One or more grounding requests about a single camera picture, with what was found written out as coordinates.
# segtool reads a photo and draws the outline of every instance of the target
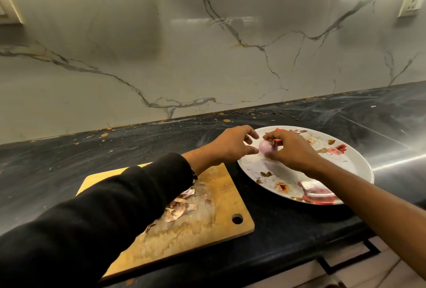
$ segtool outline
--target white plate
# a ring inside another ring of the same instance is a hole
[[[256,129],[259,139],[253,139],[252,146],[258,148],[260,141],[263,140],[263,135],[277,128],[301,132],[300,135],[309,140],[320,156],[369,183],[374,183],[373,170],[358,151],[343,141],[319,131],[288,125],[263,127]],[[238,161],[238,164],[253,181],[275,194],[307,204],[343,204],[322,183],[306,177],[302,172],[291,170],[280,162],[267,159],[261,153],[244,156]]]

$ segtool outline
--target peeled onion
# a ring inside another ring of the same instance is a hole
[[[259,143],[259,151],[263,154],[269,151],[277,151],[277,150],[278,150],[278,146],[276,145],[275,141],[262,140]]]

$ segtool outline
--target black sleeve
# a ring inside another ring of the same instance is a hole
[[[192,183],[177,153],[104,179],[0,237],[0,287],[94,285]]]

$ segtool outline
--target black countertop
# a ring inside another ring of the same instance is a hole
[[[425,208],[425,91],[426,82],[417,82],[2,145],[0,233],[72,198],[87,175],[149,162],[166,151],[183,153],[241,124],[293,125],[333,135],[367,158],[377,186]],[[100,137],[104,132],[108,136]],[[133,287],[213,286],[224,279],[244,286],[373,235],[346,206],[294,202],[258,186],[237,163],[227,168],[252,215],[253,233],[102,285],[135,277]]]

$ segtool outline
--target light switch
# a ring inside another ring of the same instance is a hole
[[[417,16],[424,0],[404,0],[398,17]]]
[[[0,24],[21,24],[22,19],[18,14],[12,0],[0,0]]]

